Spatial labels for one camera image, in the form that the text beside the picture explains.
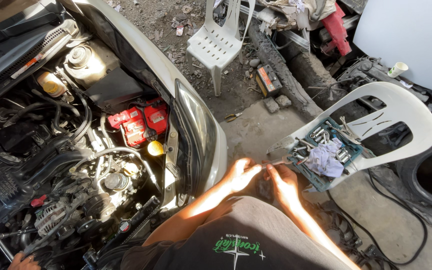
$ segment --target white plastic chair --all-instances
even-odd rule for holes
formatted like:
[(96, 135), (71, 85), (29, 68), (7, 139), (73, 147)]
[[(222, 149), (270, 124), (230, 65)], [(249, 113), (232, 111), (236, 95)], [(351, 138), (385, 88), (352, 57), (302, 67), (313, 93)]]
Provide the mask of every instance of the white plastic chair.
[(213, 77), (214, 95), (221, 94), (221, 72), (239, 54), (243, 63), (241, 47), (248, 31), (249, 22), (255, 10), (255, 0), (249, 0), (249, 16), (241, 39), (239, 16), (241, 0), (229, 0), (226, 11), (226, 21), (221, 27), (213, 20), (214, 0), (206, 1), (206, 19), (201, 29), (188, 40), (188, 65), (193, 73), (193, 57), (203, 64)]
[[(363, 169), (418, 155), (432, 146), (432, 114), (428, 107), (408, 90), (386, 82), (368, 83), (358, 87), (314, 120), (280, 140), (280, 142), (285, 142), (285, 148), (290, 150), (294, 144), (294, 138), (304, 138), (323, 119), (329, 117), (337, 109), (364, 96), (374, 96), (383, 101), (386, 107), (347, 123), (350, 129), (361, 140), (398, 122), (404, 122), (410, 128), (413, 139), (410, 143), (381, 156), (364, 158), (362, 155), (359, 155), (353, 160), (354, 166), (350, 164), (346, 167), (350, 175)], [(346, 179), (346, 177), (348, 175), (335, 178), (328, 189), (335, 187)]]

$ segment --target brake fluid reservoir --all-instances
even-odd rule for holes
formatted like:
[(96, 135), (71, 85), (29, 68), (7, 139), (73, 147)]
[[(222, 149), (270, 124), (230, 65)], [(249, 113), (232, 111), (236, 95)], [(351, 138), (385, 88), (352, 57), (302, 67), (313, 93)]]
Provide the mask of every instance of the brake fluid reservoir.
[(66, 92), (66, 85), (53, 73), (44, 72), (37, 78), (37, 82), (43, 90), (53, 98), (57, 98)]
[(77, 83), (88, 89), (119, 66), (119, 58), (101, 40), (92, 39), (69, 52), (64, 68)]

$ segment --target headlight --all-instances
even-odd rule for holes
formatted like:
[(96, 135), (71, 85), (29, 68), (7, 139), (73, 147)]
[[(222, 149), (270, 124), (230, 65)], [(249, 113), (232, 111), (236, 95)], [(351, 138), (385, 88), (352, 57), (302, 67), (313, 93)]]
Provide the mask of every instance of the headlight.
[(175, 110), (188, 139), (187, 191), (197, 196), (202, 193), (211, 172), (217, 126), (204, 101), (179, 80), (176, 80)]

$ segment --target yellow oil cap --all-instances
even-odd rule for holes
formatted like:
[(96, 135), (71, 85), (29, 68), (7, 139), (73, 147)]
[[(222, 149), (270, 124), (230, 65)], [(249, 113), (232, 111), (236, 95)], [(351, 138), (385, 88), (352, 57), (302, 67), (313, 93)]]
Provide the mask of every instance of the yellow oil cap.
[(152, 141), (148, 144), (148, 152), (152, 156), (162, 155), (164, 152), (163, 145), (159, 141)]
[(58, 85), (53, 81), (47, 81), (43, 85), (43, 90), (48, 94), (53, 94), (58, 90)]
[(138, 166), (135, 163), (126, 163), (123, 166), (124, 174), (127, 176), (133, 176), (139, 171)]

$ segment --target hand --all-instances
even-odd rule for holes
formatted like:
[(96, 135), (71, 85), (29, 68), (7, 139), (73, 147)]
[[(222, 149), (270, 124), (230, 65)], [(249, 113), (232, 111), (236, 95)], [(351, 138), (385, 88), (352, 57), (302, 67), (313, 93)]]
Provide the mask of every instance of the hand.
[(227, 171), (223, 179), (219, 181), (219, 184), (229, 188), (230, 193), (238, 192), (245, 188), (261, 169), (262, 166), (256, 165), (252, 158), (238, 159)]
[(14, 255), (14, 259), (8, 267), (8, 270), (41, 270), (38, 261), (34, 261), (33, 256), (28, 256), (26, 259), (21, 259), (25, 256), (23, 252)]
[(266, 165), (264, 179), (273, 179), (274, 197), (285, 209), (294, 211), (301, 207), (298, 198), (298, 177), (296, 174), (283, 164)]

